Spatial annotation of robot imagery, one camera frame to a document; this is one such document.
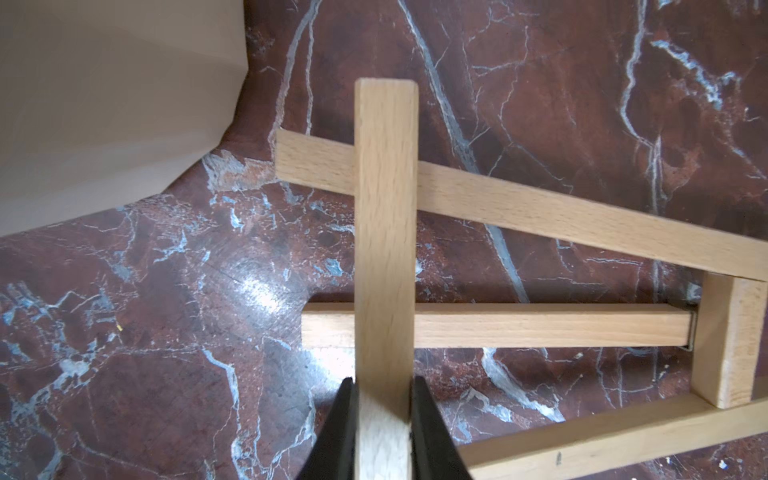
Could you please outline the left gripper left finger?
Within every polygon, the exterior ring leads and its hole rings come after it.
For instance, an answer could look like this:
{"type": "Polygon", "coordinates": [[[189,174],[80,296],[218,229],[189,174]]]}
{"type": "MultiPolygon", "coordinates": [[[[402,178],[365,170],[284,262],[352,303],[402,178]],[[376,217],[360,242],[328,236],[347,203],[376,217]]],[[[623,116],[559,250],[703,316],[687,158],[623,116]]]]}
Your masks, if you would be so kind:
{"type": "Polygon", "coordinates": [[[347,377],[297,479],[353,479],[357,421],[357,385],[347,377]]]}

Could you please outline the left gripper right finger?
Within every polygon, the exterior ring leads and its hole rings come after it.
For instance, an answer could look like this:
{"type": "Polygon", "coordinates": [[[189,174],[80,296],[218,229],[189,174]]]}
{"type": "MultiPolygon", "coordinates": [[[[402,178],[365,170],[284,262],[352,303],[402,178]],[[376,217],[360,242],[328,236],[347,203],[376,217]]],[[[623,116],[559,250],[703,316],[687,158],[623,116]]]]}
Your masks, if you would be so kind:
{"type": "Polygon", "coordinates": [[[422,376],[413,379],[411,442],[414,479],[472,479],[422,376]]]}

